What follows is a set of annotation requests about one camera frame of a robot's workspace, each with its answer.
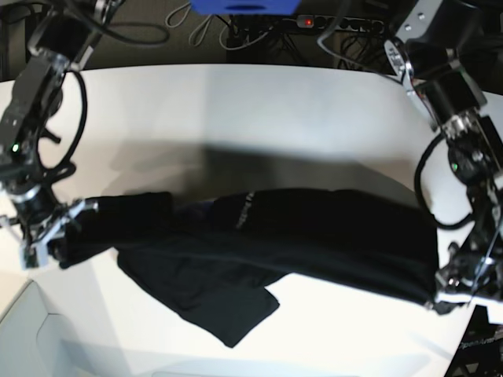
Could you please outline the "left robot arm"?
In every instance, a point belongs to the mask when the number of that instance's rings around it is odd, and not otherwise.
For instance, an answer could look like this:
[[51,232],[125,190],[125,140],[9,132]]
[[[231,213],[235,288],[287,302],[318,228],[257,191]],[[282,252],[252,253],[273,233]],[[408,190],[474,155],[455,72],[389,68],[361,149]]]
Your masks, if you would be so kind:
[[444,143],[450,170],[465,187],[471,210],[461,220],[427,219],[444,231],[465,226],[463,243],[452,243],[450,258],[435,275],[435,308],[486,308],[488,321],[502,322],[502,140],[491,118],[482,113],[487,100],[464,69],[459,54],[482,19],[468,1],[417,1],[392,38],[384,44],[388,61],[409,99],[427,119],[435,138],[414,174],[414,192],[427,208],[421,175],[436,146]]

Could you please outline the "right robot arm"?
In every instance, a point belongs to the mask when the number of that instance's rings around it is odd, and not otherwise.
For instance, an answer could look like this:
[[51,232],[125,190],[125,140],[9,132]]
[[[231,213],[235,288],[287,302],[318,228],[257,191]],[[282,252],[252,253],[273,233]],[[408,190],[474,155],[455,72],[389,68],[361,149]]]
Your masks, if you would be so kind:
[[39,141],[61,139],[49,132],[47,121],[62,102],[62,84],[71,72],[77,78],[81,98],[86,88],[79,74],[99,41],[98,28],[107,27],[121,1],[58,1],[34,30],[27,48],[31,54],[16,78],[11,101],[1,118],[1,189],[17,214],[1,217],[1,227],[11,231],[20,244],[20,263],[25,269],[44,266],[50,257],[65,259],[67,227],[85,210],[97,210],[94,200],[61,203],[52,186],[75,173],[71,158],[83,135],[87,104],[82,104],[79,126],[67,153],[52,168],[44,167]]

